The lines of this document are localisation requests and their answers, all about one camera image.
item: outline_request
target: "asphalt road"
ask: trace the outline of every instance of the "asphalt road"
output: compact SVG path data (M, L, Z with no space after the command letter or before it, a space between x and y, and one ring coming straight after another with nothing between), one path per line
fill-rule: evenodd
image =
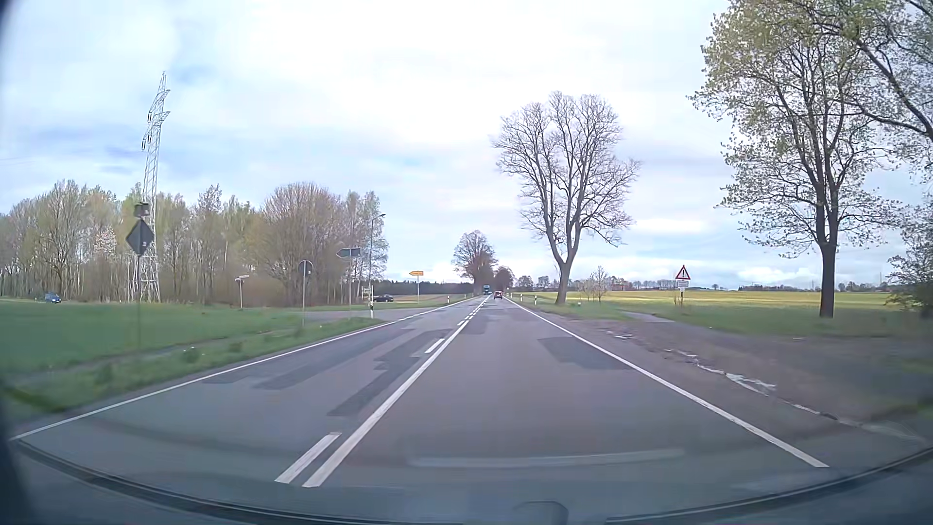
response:
M404 316L16 442L176 494L417 520L542 498L577 518L721 504L926 447L508 299L385 311ZM21 465L34 487L60 486Z

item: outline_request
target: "white lane marking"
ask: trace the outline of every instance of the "white lane marking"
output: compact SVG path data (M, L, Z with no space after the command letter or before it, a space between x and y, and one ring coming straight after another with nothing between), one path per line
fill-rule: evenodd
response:
M437 341L434 342L433 345L431 345L430 348L428 348L427 350L425 350L425 354L429 354L429 353L433 352L433 351L434 351L434 348L437 348L438 345L441 344L441 343L443 343L443 342L444 342L443 339L438 339Z
M445 339L443 344L438 347L437 351L432 353L431 357L427 358L427 361L419 366L418 370L415 370L414 374L406 379L405 382L402 383L396 391L392 392L392 395L390 395L388 399L380 404L379 408L377 408L371 416L366 418L366 420L363 421L363 424L360 425L359 428L357 428L352 434L350 434L350 437L341 443L341 445L337 447L337 450L335 450L334 453L324 461L324 464L318 467L318 469L314 471L314 474L308 478L308 481L305 481L303 484L301 484L301 486L305 488L320 487L325 481L327 481L327 478L330 477L330 475L333 474L335 470L337 470L337 467L341 465L343 460L345 460L346 457L350 455L350 452L352 452L353 449L359 445L359 442L362 441L364 437L366 437L366 434L372 430L372 427L376 426L376 423L378 423L379 420L385 416L385 413L389 411L389 408L392 408L392 405L398 401L398 398L400 398L402 394L405 393L405 391L408 390L412 384L414 384L418 377L421 377L421 374L427 370L427 367L431 366L431 363L434 362L434 360L440 356L441 352L443 352L444 349L450 345L453 339L463 331L465 326L467 325L462 324L459 328L453 331L451 336Z
M579 341L582 341L583 343L586 343L587 345L589 345L589 346L591 346L591 347L593 347L593 348L596 348L597 350L603 352L604 354L606 354L607 356L611 357L612 359L614 359L614 360L616 360L616 361L619 361L619 362L623 362L623 363L625 363L625 364L628 365L628 366L631 366L634 370L636 370L636 371L638 371L638 372L644 374L645 376L650 377L651 379L654 379L655 381L657 381L657 382L661 383L662 385L664 385L665 387L667 387L667 388L669 388L669 389L671 389L671 390L677 392L678 394L680 394L680 395L686 397L687 399L693 401L694 403L699 404L700 406L702 406L702 407L704 407L704 408L707 408L707 409L711 410L712 412L714 412L714 413L720 415L721 417L723 417L723 418L725 418L725 419L727 419L727 420L729 420L729 421L735 423L736 425L739 425L740 427L746 429L747 431L753 433L754 435L760 437L761 439L767 441L768 443L771 443L772 445L781 448L781 449L784 450L785 452L790 453L791 455L795 456L796 458L798 458L798 459L800 459L800 460L803 460L803 461L806 461L806 462L809 463L811 466L814 466L814 467L817 467L817 468L829 467L829 465L823 463L822 461L818 460L817 458L814 458L814 457L811 456L810 454L807 454L806 452L800 450L799 448L796 448L796 447L792 446L792 445L789 444L789 443L786 443L786 442L784 442L784 441L781 441L780 439L774 437L773 435L770 435L769 433L764 432L762 429L756 427L755 425L753 425L753 424L751 424L751 423L748 423L748 422L744 421L743 419L739 419L739 418L733 416L732 414L730 414L729 412L726 412L726 411L723 410L722 408L719 408L718 406L716 406L716 405L714 405L714 404L712 404L712 403L709 403L709 402L707 402L706 400L704 400L704 399L702 399L702 398L699 398L699 397L697 397L697 396L691 394L690 392L688 392L688 391L686 391L686 390L684 390L684 389L681 389L680 387L678 387L678 386L675 385L674 383L671 383L670 381L667 381L666 379L662 379L661 377L658 377L658 376L655 376L654 374L651 374L648 370L645 370L644 368L642 368L642 367L636 365L635 363L630 362L630 361L628 361L628 360L625 360L625 359L623 359L623 358L617 356L616 354L614 354L614 353L612 353L612 352L610 352L610 351L608 351L608 350L606 350L606 349L600 347L599 345L597 345L597 344L595 344L595 343L592 343L592 342L590 342L590 341L584 339L583 337L580 337L579 335L577 335L577 334L575 334L575 333L573 333L573 332L570 332L569 330L567 330L567 329L564 328L563 326L560 326L560 325L558 325L558 324L556 324L556 323L554 323L554 322L551 322L551 321L548 320L548 319L545 319L545 318L539 316L539 315L536 314L535 312L529 310L528 308L525 308L524 306L519 305L518 303L512 301L511 299L509 299L509 301L510 301L513 305L516 305L517 307L521 308L522 310L524 310L524 311L528 312L529 314L531 314L531 315L537 317L538 319L543 320L544 322L546 322L546 323L548 323L549 325L551 325L551 326L557 328L558 330L561 330L561 331L563 331L563 332L569 333L570 335L572 335L573 337L575 337L575 338L578 339Z
M422 312L422 313L424 313L424 314L430 314L431 312L437 312L438 310L443 310L444 308L449 308L449 307L451 307L451 306L459 305L459 304L460 304L460 303L450 303L449 305L444 305L444 306L441 306L441 307L438 307L438 308L434 308L433 310L428 310L428 311ZM175 390L175 389L180 389L180 388L182 388L182 387L186 387L186 386L188 386L188 385L192 385L192 384L194 384L194 383L197 383L197 382L200 382L200 381L204 381L205 379L210 379L211 377L222 376L222 375L224 375L224 374L228 374L228 373L233 372L233 371L235 371L235 370L240 370L240 369L246 368L247 366L253 366L253 365L256 365L256 364L260 364L261 362L271 361L271 360L273 360L273 359L279 359L279 358L281 358L281 357L284 357L284 356L287 356L287 355L291 355L291 354L293 354L293 353L295 353L295 352L301 352L301 351L303 351L303 350L307 350L308 348L320 347L321 345L326 345L327 343L330 343L330 342L333 342L333 341L339 341L339 340L344 339L344 338L346 338L346 337L351 337L351 336L353 336L353 335L357 335L358 333L369 332L370 330L376 330L376 329L383 328L383 327L386 327L386 326L391 326L391 325L393 325L393 324L395 324L395 323L397 323L397 322L398 322L398 321L396 321L396 320L390 320L390 321L384 322L383 324L377 324L376 326L370 326L370 327L368 327L368 328L364 328L364 329L362 329L362 330L357 330L357 331L355 331L355 332L345 333L345 334L343 334L343 335L338 335L337 337L331 337L330 339L326 339L326 340L324 340L324 341L318 341L317 343L314 343L314 344L312 344L312 345L308 345L307 347L295 348L295 349L293 349L293 350L289 350L288 352L283 352L283 353L280 353L280 354L275 354L275 355L273 355L273 356L270 356L270 357L267 357L267 358L263 358L263 359L260 359L260 360L258 360L258 361L252 361L252 362L248 362L248 363L245 363L245 364L241 364L241 365L239 365L239 366L234 366L234 367L228 368L228 369L226 369L226 370L221 370L220 372L214 372L213 374L208 374L207 376L195 377L194 379L185 381L184 383L178 383L177 385L172 385L171 387L165 387L164 389L155 390L155 391L152 391L152 392L150 392L150 393L146 393L146 394L143 394L143 395L139 395L139 396L133 397L133 398L131 398L131 399L123 400L123 401L121 401L121 402L119 402L119 403L114 403L114 404L109 404L109 405L107 405L107 406L102 406L101 408L98 408L98 409L96 409L96 410L91 410L90 412L85 412L84 414L78 414L77 416L73 416L73 417L68 418L68 419L62 419L61 421L56 421L56 422L50 423L50 424L48 424L48 425L46 425L46 426L39 427L39 428L37 428L37 429L32 429L32 430L29 431L29 432L24 432L24 433L20 433L20 434L14 435L13 437L9 438L9 441L14 441L14 440L17 440L17 439L22 439L23 437L27 437L27 436L33 435L34 433L40 433L40 432L46 431L46 430L48 430L48 429L53 429L53 428L55 428L55 427L64 425L65 423L70 423L70 422L72 422L72 421L77 421L77 420L79 420L79 419L84 419L84 418L86 418L86 417L88 417L88 416L93 416L93 415L95 415L95 414L100 414L101 412L106 412L107 410L110 410L110 409L113 409L113 408L117 408L117 407L119 407L119 406L124 406L125 404L130 404L130 403L135 402L135 401L140 401L140 400L142 400L142 399L145 399L145 398L148 398L148 397L152 397L152 396L154 396L154 395L159 395L159 394L165 393L165 392L167 392L167 391L171 391L171 390Z
M307 452L301 455L297 461L291 464L290 467L286 468L284 472L279 474L275 478L275 481L279 483L291 483L293 479L298 477L312 461L316 460L318 456L321 455L321 452L327 450L327 447L330 447L330 444L334 441L337 441L337 438L341 436L339 432L332 432L328 435L321 438L320 441L314 444L313 447L309 448Z

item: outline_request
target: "grass verge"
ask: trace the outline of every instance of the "grass verge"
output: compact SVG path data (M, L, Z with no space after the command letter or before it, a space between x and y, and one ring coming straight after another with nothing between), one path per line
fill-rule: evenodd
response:
M28 384L7 386L10 416L16 421L61 413L121 393L211 370L287 348L381 324L367 318L313 323L304 328L254 334L236 341L213 341L153 356L133 356L91 369L49 373Z

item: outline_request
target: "lamp post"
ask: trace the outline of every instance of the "lamp post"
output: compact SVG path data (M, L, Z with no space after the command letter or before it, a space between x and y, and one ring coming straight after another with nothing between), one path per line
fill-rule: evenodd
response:
M385 217L384 213L373 217L369 221L369 316L372 317L372 309L375 306L375 299L372 297L372 237L376 229L376 220Z

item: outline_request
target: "sky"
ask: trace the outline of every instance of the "sky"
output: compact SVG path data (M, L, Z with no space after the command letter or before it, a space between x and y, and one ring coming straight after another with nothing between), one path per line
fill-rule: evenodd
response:
M749 245L714 206L731 180L714 121L687 96L726 0L651 3L20 0L0 48L0 209L73 178L124 195L142 180L140 139L162 71L171 111L159 190L190 202L219 183L261 206L313 181L373 190L386 213L387 277L461 280L451 257L481 230L515 275L557 276L522 228L514 179L490 146L501 117L561 91L602 95L619 114L617 154L643 163L615 248L584 236L572 271L629 280L818 283L819 258ZM916 202L905 174L873 175ZM843 248L837 282L879 281L903 250Z

